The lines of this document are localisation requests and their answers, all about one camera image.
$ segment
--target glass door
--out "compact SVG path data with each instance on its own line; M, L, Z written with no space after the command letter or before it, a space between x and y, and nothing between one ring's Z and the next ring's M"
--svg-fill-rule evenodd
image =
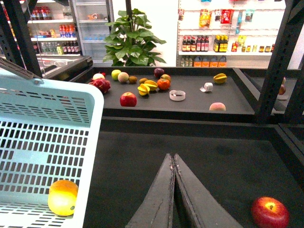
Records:
M95 67L112 64L112 61L103 63L105 37L110 33L105 23L111 21L111 6L105 0L73 0L82 53L92 57Z

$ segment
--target potted plant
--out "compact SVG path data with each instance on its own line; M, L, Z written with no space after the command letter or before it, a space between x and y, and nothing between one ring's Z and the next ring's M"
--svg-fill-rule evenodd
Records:
M115 22L106 23L112 26L109 36L105 38L106 55L104 62L113 60L112 66L153 66L155 62L166 63L158 57L159 52L152 52L155 43L164 44L165 40L157 38L149 29L147 15L138 9L132 10L132 16L128 17L126 11L118 12L120 18Z

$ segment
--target kiwi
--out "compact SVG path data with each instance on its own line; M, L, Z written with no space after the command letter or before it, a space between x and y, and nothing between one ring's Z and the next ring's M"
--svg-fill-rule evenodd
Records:
M142 83L144 83L145 81L147 81L148 79L147 78L141 78L140 80L139 80L139 84L142 84Z
M130 76L130 77L129 77L129 82L130 82L130 84L135 84L135 83L137 82L137 77L135 77L135 76Z

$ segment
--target plastic basket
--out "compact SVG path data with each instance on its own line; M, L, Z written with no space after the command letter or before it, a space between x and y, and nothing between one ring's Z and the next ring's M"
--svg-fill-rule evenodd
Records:
M104 106L91 85L0 70L0 227L83 226ZM48 208L49 186L79 186L74 215Z

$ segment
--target basket handle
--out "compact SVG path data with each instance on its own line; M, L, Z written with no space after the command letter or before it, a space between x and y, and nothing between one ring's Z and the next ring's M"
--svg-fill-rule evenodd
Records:
M14 73L15 75L20 76L24 79L32 79L32 78L41 79L41 77L35 75L34 73L18 66L17 64L9 62L8 60L6 60L4 58L0 58L0 68L8 70L8 71Z

